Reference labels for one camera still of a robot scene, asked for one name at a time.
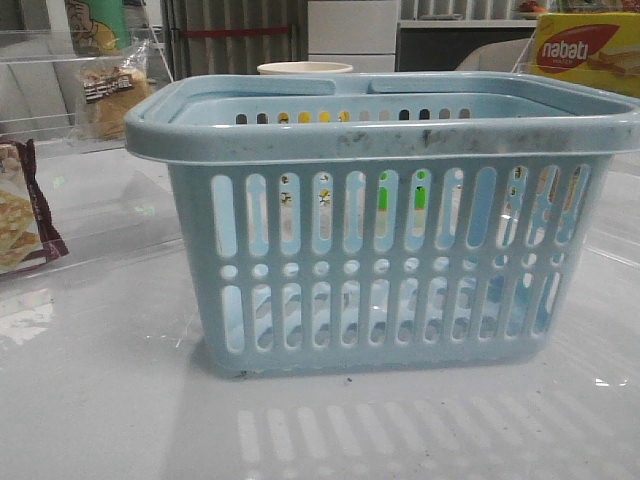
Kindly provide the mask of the packaged bread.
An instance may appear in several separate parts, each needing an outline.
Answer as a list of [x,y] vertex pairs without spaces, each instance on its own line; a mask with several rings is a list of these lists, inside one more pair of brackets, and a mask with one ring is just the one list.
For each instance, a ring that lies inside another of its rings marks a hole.
[[151,94],[147,77],[149,40],[135,42],[121,55],[83,63],[76,78],[75,128],[79,138],[122,139],[126,113]]

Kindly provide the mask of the light blue plastic basket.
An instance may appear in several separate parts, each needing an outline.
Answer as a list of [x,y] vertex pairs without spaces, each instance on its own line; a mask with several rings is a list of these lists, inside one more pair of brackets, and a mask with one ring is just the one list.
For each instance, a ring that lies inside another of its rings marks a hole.
[[637,99],[496,72],[210,75],[125,117],[232,377],[543,349]]

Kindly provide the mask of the cream paper cup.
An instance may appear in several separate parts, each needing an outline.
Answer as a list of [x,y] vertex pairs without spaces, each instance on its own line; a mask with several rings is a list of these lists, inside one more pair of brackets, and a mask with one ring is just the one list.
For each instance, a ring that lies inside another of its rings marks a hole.
[[353,66],[339,62],[290,61],[261,64],[257,67],[260,75],[306,75],[351,73]]

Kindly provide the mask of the white drawer cabinet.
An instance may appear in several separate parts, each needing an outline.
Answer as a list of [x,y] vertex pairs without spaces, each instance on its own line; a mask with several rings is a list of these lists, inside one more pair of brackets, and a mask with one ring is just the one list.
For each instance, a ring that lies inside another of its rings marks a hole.
[[398,1],[309,1],[308,59],[359,73],[394,71],[399,10]]

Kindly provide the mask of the clear acrylic shelf left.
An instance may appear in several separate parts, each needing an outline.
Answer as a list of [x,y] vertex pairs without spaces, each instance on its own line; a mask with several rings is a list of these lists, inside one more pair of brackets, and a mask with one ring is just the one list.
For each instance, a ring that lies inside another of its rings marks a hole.
[[[150,41],[147,77],[153,93],[172,79],[163,45],[150,28],[128,30],[131,45]],[[42,191],[44,182],[38,175],[45,159],[122,146],[124,137],[101,141],[76,135],[76,97],[80,91],[76,74],[83,63],[121,55],[125,49],[113,55],[82,56],[75,53],[67,31],[2,32],[1,143],[34,142],[36,179]]]

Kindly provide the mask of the clear acrylic shelf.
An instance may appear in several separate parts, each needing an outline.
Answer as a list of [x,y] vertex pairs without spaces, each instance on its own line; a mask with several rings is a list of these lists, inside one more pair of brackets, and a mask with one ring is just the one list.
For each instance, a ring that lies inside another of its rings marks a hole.
[[536,61],[533,59],[535,53],[536,33],[529,37],[516,40],[517,56],[511,67],[511,73],[530,74]]
[[[153,93],[172,79],[163,45],[150,28],[128,30],[131,45],[150,41],[147,77]],[[34,142],[36,179],[42,191],[44,182],[38,175],[45,159],[122,146],[124,137],[101,141],[76,135],[76,97],[80,91],[76,74],[83,63],[121,55],[125,49],[113,55],[82,56],[75,53],[67,31],[2,32],[1,143]]]

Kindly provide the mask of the clear acrylic shelf right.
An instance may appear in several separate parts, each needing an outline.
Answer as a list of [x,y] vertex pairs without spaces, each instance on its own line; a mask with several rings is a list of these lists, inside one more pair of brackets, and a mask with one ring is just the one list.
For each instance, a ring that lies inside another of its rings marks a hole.
[[535,53],[536,33],[529,37],[516,40],[517,56],[511,67],[511,73],[530,74],[536,61],[533,59]]

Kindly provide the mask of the brown cracker snack packet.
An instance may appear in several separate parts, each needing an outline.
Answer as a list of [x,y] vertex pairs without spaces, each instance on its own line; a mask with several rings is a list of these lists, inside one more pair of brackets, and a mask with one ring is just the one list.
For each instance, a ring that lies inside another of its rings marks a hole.
[[31,270],[69,253],[36,179],[34,142],[1,143],[1,274]]

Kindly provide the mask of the green cartoon snack package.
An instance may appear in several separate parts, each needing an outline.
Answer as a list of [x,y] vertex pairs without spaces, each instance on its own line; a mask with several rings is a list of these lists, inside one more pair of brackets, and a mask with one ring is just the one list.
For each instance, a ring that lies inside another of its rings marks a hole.
[[131,45],[122,1],[67,0],[64,4],[76,54],[113,55]]

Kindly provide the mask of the yellow Nabati wafer box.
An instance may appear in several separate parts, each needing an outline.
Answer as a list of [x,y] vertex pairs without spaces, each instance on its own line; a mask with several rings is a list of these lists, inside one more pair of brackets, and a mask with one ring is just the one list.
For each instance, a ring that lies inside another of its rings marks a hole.
[[549,13],[539,17],[529,71],[639,96],[637,13]]

